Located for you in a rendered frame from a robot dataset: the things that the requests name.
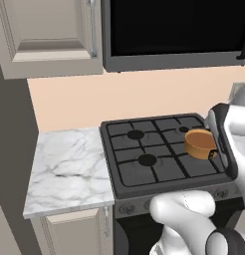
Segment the dark grey gas hob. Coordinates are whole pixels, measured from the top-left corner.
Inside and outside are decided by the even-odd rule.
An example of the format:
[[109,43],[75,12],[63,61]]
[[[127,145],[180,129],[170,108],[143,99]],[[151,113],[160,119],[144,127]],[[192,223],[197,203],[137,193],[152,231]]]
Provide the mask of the dark grey gas hob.
[[186,132],[203,127],[204,119],[198,114],[101,123],[117,197],[185,189],[206,189],[214,196],[220,188],[229,190],[225,199],[238,197],[240,191],[225,174],[219,157],[197,159],[184,150]]

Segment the grey-brown tall cabinet side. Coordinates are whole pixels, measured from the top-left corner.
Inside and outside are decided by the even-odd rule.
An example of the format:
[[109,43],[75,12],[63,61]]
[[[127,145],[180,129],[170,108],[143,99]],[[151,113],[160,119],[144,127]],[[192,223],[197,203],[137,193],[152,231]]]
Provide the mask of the grey-brown tall cabinet side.
[[0,66],[0,205],[22,255],[41,255],[23,217],[37,136],[28,82],[6,80]]

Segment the beige base cupboard door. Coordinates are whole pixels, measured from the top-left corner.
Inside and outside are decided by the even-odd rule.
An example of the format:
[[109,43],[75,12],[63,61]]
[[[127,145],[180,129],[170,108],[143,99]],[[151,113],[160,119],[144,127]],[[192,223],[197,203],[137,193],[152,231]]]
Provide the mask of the beige base cupboard door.
[[33,218],[42,255],[114,255],[113,208],[109,209],[108,238],[104,208]]

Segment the beige wall cupboard door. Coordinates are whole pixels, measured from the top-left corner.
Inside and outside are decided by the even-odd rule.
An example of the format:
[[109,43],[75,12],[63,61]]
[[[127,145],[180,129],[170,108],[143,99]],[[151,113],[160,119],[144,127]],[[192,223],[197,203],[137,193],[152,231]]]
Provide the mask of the beige wall cupboard door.
[[101,0],[95,0],[92,57],[89,0],[0,0],[0,65],[6,79],[103,72]]

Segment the black oven door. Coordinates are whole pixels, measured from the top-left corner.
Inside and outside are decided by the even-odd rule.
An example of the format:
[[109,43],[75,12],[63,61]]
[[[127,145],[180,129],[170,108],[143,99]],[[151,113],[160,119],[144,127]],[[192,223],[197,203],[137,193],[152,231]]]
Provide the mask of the black oven door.
[[[216,201],[210,217],[217,228],[234,228],[245,209],[241,197]],[[161,236],[163,225],[149,213],[114,220],[114,255],[149,255],[151,247]]]

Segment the black and grey microwave oven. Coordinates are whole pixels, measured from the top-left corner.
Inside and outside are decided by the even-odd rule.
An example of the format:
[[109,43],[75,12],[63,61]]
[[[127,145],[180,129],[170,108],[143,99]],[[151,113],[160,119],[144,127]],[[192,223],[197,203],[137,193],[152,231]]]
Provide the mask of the black and grey microwave oven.
[[102,0],[108,72],[245,66],[245,0]]

